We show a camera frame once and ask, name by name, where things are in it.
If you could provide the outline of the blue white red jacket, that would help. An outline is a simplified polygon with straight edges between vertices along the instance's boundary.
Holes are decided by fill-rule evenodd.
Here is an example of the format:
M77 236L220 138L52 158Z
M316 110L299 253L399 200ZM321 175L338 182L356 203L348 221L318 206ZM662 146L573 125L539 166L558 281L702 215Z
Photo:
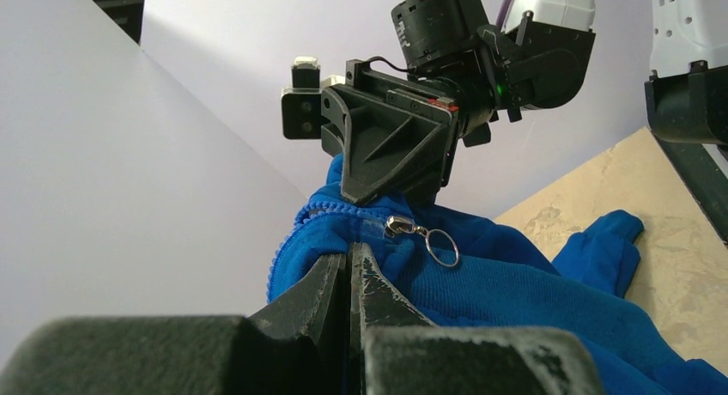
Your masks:
M640 263L641 219L600 216L546 258L520 231L392 193L356 206L340 193L343 159L294 219L270 270L267 297L284 294L322 255L368 244L383 275L441 326L547 326L572 332L609 394L724 394L727 378L685 360L625 294Z

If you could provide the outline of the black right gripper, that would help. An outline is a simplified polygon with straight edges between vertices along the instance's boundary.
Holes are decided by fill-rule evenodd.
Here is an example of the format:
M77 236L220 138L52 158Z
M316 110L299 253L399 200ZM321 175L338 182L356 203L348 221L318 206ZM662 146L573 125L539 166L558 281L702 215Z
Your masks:
M392 193L412 205L433 204L450 182L457 136L490 141L495 85L474 58L445 58L394 70L385 58L352 59L347 80L325 88L322 144L343 157L341 196L364 206Z

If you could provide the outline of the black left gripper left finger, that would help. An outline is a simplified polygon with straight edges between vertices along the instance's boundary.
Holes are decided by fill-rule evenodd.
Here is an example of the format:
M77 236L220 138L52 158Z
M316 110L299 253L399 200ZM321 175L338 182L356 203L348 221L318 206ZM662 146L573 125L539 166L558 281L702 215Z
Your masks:
M32 332L4 394L335 394L348 327L343 255L249 317L74 317Z

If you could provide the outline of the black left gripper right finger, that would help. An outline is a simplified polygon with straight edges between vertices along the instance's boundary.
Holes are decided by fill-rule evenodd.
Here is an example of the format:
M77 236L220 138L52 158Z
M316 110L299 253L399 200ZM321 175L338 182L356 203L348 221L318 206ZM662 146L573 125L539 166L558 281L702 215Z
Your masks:
M351 394L602 394L574 334L551 327L437 326L381 273L372 249L349 249Z

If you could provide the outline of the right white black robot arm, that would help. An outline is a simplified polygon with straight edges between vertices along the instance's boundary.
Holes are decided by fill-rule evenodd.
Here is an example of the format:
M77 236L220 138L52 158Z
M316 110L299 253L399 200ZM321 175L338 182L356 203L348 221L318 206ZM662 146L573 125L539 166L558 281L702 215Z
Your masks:
M727 180L706 146L727 147L727 0L651 0L644 84L652 134L721 237ZM364 205L395 191L431 203L455 148L488 143L506 112L554 109L580 91L596 34L596 0L403 0L391 21L405 67L395 76L350 60L321 93L322 144L343 158L342 197Z

